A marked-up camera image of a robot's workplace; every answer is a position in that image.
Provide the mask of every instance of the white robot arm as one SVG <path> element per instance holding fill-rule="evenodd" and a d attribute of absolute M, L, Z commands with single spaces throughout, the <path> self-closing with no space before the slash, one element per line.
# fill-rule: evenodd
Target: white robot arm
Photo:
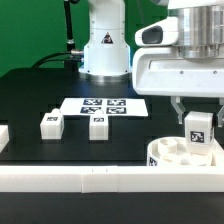
<path fill-rule="evenodd" d="M 130 73 L 130 47 L 125 35 L 124 0 L 88 0 L 90 39 L 80 73 L 99 82 L 119 80 Z"/>
<path fill-rule="evenodd" d="M 181 97 L 219 98 L 224 105 L 224 0 L 152 0 L 168 6 L 167 19 L 139 30 L 133 60 L 138 94 L 171 96 L 179 114 Z M 224 107 L 218 114 L 223 125 Z"/>

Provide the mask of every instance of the white cube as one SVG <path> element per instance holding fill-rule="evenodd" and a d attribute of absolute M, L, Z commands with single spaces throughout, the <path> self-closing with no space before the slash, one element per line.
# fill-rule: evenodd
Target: white cube
<path fill-rule="evenodd" d="M 40 124 L 42 139 L 61 139 L 64 131 L 64 116 L 58 109 L 46 113 Z"/>
<path fill-rule="evenodd" d="M 90 116 L 89 140 L 108 140 L 109 122 L 108 116 L 104 114 L 94 114 Z"/>
<path fill-rule="evenodd" d="M 8 125 L 0 125 L 0 152 L 5 148 L 9 142 Z"/>
<path fill-rule="evenodd" d="M 190 112 L 185 118 L 185 137 L 188 152 L 210 153 L 214 144 L 213 114 Z"/>

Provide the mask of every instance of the green background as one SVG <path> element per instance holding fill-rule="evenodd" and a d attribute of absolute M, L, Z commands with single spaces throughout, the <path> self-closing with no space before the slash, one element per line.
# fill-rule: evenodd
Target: green background
<path fill-rule="evenodd" d="M 30 67 L 46 55 L 66 50 L 63 2 L 0 0 L 0 77 L 11 69 Z M 125 4 L 126 41 L 134 54 L 135 32 L 164 19 L 166 8 L 155 6 L 150 0 L 125 0 Z M 71 8 L 75 43 L 78 49 L 83 49 L 89 39 L 88 1 L 80 0 Z M 47 66 L 62 67 L 62 64 Z"/>

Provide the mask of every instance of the printed marker sheet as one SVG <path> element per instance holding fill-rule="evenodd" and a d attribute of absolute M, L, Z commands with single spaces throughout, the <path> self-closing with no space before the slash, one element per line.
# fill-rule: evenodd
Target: printed marker sheet
<path fill-rule="evenodd" d="M 102 110 L 108 116 L 148 116 L 144 99 L 65 98 L 63 115 L 89 116 Z"/>

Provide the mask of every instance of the table surface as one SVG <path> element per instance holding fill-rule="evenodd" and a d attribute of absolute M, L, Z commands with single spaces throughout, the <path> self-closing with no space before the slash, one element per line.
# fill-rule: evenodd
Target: table surface
<path fill-rule="evenodd" d="M 89 118 L 66 116 L 61 141 L 42 141 L 40 122 L 65 97 L 144 98 L 148 117 L 110 117 L 109 141 L 88 140 Z M 216 99 L 185 98 L 188 110 L 218 112 Z M 138 96 L 131 82 L 100 86 L 63 69 L 16 69 L 0 79 L 0 124 L 10 142 L 1 165 L 145 165 L 154 139 L 184 136 L 169 97 Z M 215 137 L 224 144 L 224 130 Z M 0 193 L 0 223 L 224 222 L 223 193 Z"/>

